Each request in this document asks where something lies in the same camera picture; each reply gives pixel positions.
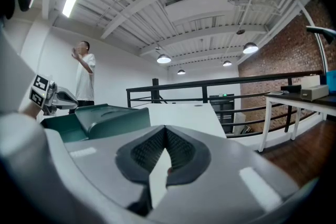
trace blue container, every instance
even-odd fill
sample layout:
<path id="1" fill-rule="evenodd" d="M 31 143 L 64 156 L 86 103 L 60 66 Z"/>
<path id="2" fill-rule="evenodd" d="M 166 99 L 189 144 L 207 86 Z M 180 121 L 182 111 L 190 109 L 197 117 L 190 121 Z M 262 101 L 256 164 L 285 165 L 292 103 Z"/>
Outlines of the blue container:
<path id="1" fill-rule="evenodd" d="M 336 70 L 327 72 L 326 77 L 327 85 L 329 86 L 329 92 L 336 93 Z"/>

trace railing post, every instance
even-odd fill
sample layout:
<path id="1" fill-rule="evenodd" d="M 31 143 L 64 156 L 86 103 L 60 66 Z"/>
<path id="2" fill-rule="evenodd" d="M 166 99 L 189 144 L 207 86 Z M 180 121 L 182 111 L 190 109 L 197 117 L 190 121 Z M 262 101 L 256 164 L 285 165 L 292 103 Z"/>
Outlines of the railing post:
<path id="1" fill-rule="evenodd" d="M 153 86 L 159 85 L 158 79 L 152 79 Z M 151 91 L 152 99 L 160 99 L 160 93 L 158 90 Z M 152 103 L 161 103 L 160 101 L 152 101 Z"/>
<path id="2" fill-rule="evenodd" d="M 292 85 L 292 79 L 289 78 L 288 80 L 288 85 Z M 290 124 L 290 117 L 292 115 L 292 106 L 288 106 L 288 111 L 287 111 L 287 119 L 286 119 L 286 126 L 285 126 L 285 133 L 288 132 L 289 124 Z"/>
<path id="3" fill-rule="evenodd" d="M 208 102 L 208 89 L 206 86 L 202 86 L 202 98 L 203 98 L 203 103 Z"/>
<path id="4" fill-rule="evenodd" d="M 127 91 L 127 107 L 131 107 L 131 93 Z"/>

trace black pants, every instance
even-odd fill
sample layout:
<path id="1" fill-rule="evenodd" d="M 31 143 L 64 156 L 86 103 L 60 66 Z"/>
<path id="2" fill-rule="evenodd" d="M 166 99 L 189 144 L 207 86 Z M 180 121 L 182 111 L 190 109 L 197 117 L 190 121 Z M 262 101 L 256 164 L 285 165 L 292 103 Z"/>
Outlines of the black pants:
<path id="1" fill-rule="evenodd" d="M 88 106 L 88 105 L 95 105 L 95 102 L 94 101 L 78 100 L 78 108 L 80 108 L 81 106 Z M 69 114 L 74 114 L 74 113 L 75 113 L 74 109 L 69 110 Z"/>

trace man's hand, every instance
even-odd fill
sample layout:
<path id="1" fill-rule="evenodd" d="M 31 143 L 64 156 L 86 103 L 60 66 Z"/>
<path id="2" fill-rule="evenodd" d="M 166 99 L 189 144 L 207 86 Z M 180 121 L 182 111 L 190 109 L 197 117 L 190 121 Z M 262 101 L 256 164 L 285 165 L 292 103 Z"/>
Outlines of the man's hand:
<path id="1" fill-rule="evenodd" d="M 77 53 L 77 50 L 75 49 L 75 48 L 72 48 L 72 54 L 71 54 L 71 56 L 74 58 L 74 59 L 76 59 L 77 61 L 79 61 L 80 60 L 80 56 L 79 56 L 79 54 Z"/>

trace table leg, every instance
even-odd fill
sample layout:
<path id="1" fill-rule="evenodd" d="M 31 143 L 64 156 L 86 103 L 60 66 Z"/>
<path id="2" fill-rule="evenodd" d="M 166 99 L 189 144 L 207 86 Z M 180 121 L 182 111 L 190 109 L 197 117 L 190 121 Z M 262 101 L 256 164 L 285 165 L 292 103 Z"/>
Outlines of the table leg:
<path id="1" fill-rule="evenodd" d="M 258 149 L 259 152 L 262 152 L 264 150 L 266 144 L 268 130 L 271 123 L 271 115 L 272 115 L 272 104 L 269 101 L 268 97 L 266 97 L 266 114 L 265 114 L 264 131 L 262 132 L 261 144 Z"/>
<path id="2" fill-rule="evenodd" d="M 301 116 L 301 109 L 296 108 L 296 117 L 295 117 L 295 125 L 294 130 L 292 132 L 292 136 L 290 139 L 295 140 L 296 134 L 298 132 L 299 122 L 300 122 L 300 116 Z"/>

